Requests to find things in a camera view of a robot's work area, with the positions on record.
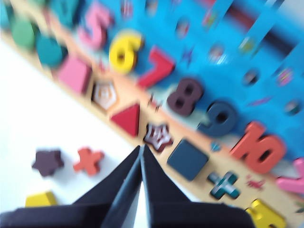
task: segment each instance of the number 6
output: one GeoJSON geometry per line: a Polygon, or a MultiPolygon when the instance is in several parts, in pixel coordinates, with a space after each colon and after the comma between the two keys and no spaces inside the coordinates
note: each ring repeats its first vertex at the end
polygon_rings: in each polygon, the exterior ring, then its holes
{"type": "Polygon", "coordinates": [[[136,65],[137,51],[143,45],[141,34],[134,31],[122,31],[112,41],[109,51],[109,61],[113,68],[127,74],[136,65]]]}

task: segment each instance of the purple star block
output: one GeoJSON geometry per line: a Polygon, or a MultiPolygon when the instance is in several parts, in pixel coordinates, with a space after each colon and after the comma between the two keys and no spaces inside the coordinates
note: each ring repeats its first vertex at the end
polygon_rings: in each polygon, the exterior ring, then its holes
{"type": "Polygon", "coordinates": [[[37,169],[41,176],[52,176],[56,169],[63,167],[61,160],[61,151],[37,151],[36,161],[32,165],[33,169],[37,169]]]}
{"type": "Polygon", "coordinates": [[[143,141],[151,144],[157,152],[162,152],[166,146],[173,144],[173,140],[169,135],[169,127],[166,124],[159,126],[147,124],[147,133],[143,141]]]}

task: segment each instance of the black object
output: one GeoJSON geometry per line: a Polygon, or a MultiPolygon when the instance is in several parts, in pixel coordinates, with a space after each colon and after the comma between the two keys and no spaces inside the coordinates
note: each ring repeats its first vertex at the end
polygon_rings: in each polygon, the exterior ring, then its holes
{"type": "Polygon", "coordinates": [[[191,202],[164,173],[146,145],[137,146],[109,176],[72,205],[2,213],[0,227],[120,228],[139,189],[141,176],[151,228],[254,228],[250,216],[242,209],[191,202]]]}
{"type": "Polygon", "coordinates": [[[244,210],[225,204],[191,202],[164,173],[145,146],[142,180],[151,228],[254,228],[244,210]]]}
{"type": "Polygon", "coordinates": [[[120,228],[141,183],[139,148],[72,205],[21,208],[2,213],[0,227],[120,228]]]}

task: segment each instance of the yellow shape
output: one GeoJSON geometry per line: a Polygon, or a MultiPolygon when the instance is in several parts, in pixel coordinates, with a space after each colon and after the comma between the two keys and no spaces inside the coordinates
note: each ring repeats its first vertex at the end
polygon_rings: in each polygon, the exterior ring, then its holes
{"type": "Polygon", "coordinates": [[[246,209],[250,214],[256,228],[285,228],[285,219],[265,204],[262,200],[256,199],[251,203],[251,207],[246,209]]]}
{"type": "Polygon", "coordinates": [[[28,196],[25,201],[25,207],[43,207],[57,205],[56,199],[51,191],[28,196]]]}
{"type": "Polygon", "coordinates": [[[136,65],[137,51],[143,45],[143,38],[140,33],[124,30],[112,41],[109,50],[109,61],[113,68],[127,74],[136,65]]]}

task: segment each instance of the number 7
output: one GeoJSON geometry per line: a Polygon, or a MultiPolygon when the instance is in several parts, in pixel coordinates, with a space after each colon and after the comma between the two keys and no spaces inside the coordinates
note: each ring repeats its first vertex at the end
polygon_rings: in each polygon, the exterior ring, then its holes
{"type": "Polygon", "coordinates": [[[155,68],[148,71],[138,80],[137,85],[142,88],[147,88],[158,83],[167,77],[175,68],[174,61],[162,53],[157,47],[152,47],[149,60],[155,64],[155,68]]]}

